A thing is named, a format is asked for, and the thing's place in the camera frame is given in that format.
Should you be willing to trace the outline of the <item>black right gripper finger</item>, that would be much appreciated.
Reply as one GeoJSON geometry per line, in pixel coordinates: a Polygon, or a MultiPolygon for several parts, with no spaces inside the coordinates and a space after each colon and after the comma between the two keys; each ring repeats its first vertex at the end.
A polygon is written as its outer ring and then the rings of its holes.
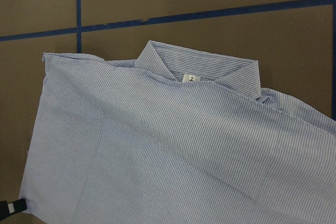
{"type": "Polygon", "coordinates": [[[1,212],[23,212],[27,209],[25,198],[21,198],[12,202],[1,201],[1,212]]]}

